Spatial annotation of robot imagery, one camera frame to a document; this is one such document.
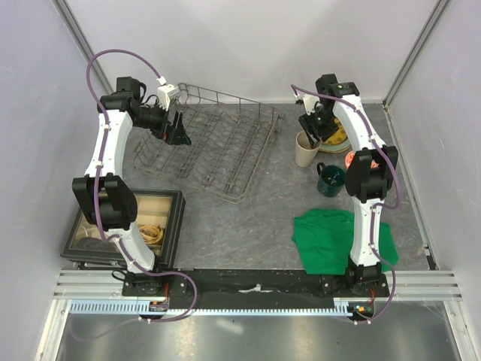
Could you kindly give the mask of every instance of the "beige cup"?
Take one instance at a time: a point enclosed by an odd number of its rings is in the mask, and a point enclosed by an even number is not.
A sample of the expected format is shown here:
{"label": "beige cup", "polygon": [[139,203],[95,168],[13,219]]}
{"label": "beige cup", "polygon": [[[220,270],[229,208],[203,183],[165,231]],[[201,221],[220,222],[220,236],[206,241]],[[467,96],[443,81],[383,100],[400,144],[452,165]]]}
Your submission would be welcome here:
{"label": "beige cup", "polygon": [[319,146],[311,149],[306,132],[299,132],[295,137],[295,164],[300,167],[307,167],[313,161],[320,146],[321,143],[319,142]]}

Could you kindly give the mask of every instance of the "green cloth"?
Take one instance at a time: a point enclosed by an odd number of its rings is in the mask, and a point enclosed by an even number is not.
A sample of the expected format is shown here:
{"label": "green cloth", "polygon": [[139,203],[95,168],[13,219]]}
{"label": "green cloth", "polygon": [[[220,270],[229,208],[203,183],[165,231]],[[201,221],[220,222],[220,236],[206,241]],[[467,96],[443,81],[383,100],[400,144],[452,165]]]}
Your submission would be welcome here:
{"label": "green cloth", "polygon": [[[294,218],[294,235],[299,255],[309,275],[344,275],[354,242],[354,214],[335,209],[312,209]],[[381,223],[379,247],[381,256],[392,265],[398,253],[391,227]],[[383,272],[389,267],[383,265]]]}

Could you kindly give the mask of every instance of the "dark green mug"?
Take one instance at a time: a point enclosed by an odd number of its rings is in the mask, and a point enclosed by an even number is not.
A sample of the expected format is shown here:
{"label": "dark green mug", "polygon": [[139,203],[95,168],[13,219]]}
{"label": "dark green mug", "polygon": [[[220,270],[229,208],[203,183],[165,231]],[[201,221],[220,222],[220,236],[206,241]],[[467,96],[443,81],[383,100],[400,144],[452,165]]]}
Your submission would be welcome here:
{"label": "dark green mug", "polygon": [[346,172],[337,165],[317,163],[317,174],[317,190],[326,197],[337,196],[346,181]]}

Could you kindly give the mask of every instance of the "mug handle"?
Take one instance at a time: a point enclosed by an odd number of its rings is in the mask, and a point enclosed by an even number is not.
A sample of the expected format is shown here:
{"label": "mug handle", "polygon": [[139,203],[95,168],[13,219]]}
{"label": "mug handle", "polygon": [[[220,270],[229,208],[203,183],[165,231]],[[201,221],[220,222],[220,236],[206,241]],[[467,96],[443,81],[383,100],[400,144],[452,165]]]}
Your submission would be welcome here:
{"label": "mug handle", "polygon": [[317,163],[316,167],[317,167],[317,174],[320,176],[322,169],[325,167],[325,164],[323,162],[319,162]]}

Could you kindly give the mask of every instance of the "wire rack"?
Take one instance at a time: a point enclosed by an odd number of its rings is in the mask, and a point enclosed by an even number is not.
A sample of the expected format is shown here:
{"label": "wire rack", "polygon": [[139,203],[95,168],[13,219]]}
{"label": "wire rack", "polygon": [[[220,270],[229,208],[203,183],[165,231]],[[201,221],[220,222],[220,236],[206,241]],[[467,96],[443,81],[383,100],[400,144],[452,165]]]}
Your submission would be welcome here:
{"label": "wire rack", "polygon": [[146,131],[132,153],[147,174],[237,203],[247,196],[273,133],[283,118],[275,107],[179,84],[169,116],[183,112],[190,146],[169,146]]}

